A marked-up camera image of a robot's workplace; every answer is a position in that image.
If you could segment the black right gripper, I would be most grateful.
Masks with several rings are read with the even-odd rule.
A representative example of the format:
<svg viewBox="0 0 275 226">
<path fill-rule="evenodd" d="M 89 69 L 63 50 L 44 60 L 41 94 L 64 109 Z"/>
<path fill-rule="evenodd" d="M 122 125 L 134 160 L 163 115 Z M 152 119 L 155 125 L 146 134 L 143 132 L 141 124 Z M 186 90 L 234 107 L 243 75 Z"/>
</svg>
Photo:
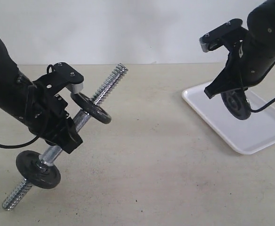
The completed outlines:
<svg viewBox="0 0 275 226">
<path fill-rule="evenodd" d="M 225 68 L 204 89 L 208 98 L 258 85 L 275 65 L 275 34 L 253 34 L 242 28 L 238 42 L 225 43 L 229 50 Z"/>
</svg>

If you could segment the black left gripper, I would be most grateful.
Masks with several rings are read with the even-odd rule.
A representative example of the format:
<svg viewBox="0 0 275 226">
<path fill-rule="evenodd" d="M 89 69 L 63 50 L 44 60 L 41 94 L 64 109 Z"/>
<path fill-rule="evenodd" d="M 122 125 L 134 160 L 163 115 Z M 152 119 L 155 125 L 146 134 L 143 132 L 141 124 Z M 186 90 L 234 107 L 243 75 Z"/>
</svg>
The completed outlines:
<svg viewBox="0 0 275 226">
<path fill-rule="evenodd" d="M 28 130 L 48 145 L 58 146 L 71 154 L 83 140 L 65 110 L 67 106 L 68 103 L 59 94 L 35 95 L 28 102 Z"/>
</svg>

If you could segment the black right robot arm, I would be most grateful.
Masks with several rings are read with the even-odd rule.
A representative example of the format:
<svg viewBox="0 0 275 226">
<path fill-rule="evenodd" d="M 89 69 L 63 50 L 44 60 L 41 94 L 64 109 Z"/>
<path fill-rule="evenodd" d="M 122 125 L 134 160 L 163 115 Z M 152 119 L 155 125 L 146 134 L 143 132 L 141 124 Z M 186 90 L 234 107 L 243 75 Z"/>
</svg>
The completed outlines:
<svg viewBox="0 0 275 226">
<path fill-rule="evenodd" d="M 206 33 L 200 39 L 203 52 L 224 46 L 228 51 L 225 68 L 204 92 L 215 95 L 261 83 L 275 65 L 275 0 L 266 0 L 243 21 L 234 18 Z"/>
</svg>

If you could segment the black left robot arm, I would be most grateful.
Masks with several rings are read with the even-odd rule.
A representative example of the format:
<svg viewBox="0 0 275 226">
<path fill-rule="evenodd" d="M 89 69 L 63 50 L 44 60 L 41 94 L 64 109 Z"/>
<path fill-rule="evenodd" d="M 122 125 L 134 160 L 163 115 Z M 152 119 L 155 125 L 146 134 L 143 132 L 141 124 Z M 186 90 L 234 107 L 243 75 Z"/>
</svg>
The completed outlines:
<svg viewBox="0 0 275 226">
<path fill-rule="evenodd" d="M 28 79 L 11 59 L 0 39 L 0 109 L 24 124 L 51 145 L 71 153 L 83 140 L 66 111 L 68 103 L 58 95 L 63 88 L 76 94 L 84 77 L 65 62 L 49 65 L 35 81 Z"/>
</svg>

